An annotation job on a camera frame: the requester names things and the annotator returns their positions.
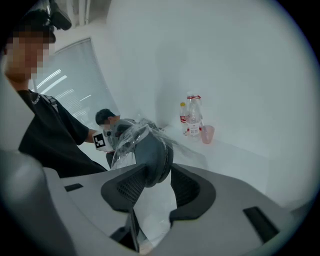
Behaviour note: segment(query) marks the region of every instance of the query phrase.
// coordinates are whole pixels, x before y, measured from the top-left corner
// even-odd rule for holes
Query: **transparent plastic wrap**
[[[115,147],[111,170],[136,164],[137,145],[149,133],[164,146],[163,150],[167,156],[165,163],[168,160],[168,153],[171,149],[173,151],[173,163],[203,169],[208,167],[203,155],[181,145],[173,138],[168,137],[165,131],[158,128],[152,121],[142,118],[120,136]],[[153,147],[153,144],[148,144],[145,150],[150,150],[150,147]],[[176,197],[171,187],[171,172],[162,182],[152,187],[144,188],[133,209],[139,226],[146,236],[144,241],[139,242],[141,248],[148,245],[148,249],[145,249],[145,252],[148,252],[151,247],[157,246],[170,230],[169,214],[176,208]]]

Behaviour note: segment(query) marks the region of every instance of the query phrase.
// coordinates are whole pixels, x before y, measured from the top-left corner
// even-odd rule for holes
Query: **table surface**
[[[192,141],[183,135],[181,129],[168,125],[164,133],[179,144],[202,155],[197,161],[188,161],[185,157],[174,156],[173,162],[240,179],[263,194],[266,194],[269,175],[269,159],[239,148],[237,146],[213,139],[210,144],[200,141]]]

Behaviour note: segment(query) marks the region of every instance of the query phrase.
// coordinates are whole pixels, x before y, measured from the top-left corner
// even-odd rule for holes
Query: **black slot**
[[[253,225],[263,243],[268,242],[279,233],[279,230],[258,207],[250,207],[244,209],[243,212]]]
[[[65,190],[67,192],[70,192],[70,191],[77,190],[77,189],[80,189],[80,188],[83,188],[83,187],[84,186],[82,186],[81,184],[76,183],[76,184],[65,186],[64,188],[65,188]]]

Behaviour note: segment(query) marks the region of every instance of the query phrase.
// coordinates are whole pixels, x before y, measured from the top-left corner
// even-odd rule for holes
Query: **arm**
[[[90,129],[74,118],[61,104],[56,100],[59,116],[74,139],[77,145],[81,145],[88,139]]]
[[[88,136],[86,137],[86,139],[84,140],[85,142],[88,142],[88,143],[94,143],[94,140],[92,138],[92,135],[94,133],[96,133],[97,131],[96,130],[92,130],[92,129],[89,129],[88,131]]]

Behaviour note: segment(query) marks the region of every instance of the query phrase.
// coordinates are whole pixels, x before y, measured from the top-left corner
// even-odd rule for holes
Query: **black t-shirt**
[[[18,93],[34,113],[21,141],[20,152],[56,170],[60,178],[106,171],[77,147],[85,141],[89,129],[57,100],[28,90]]]

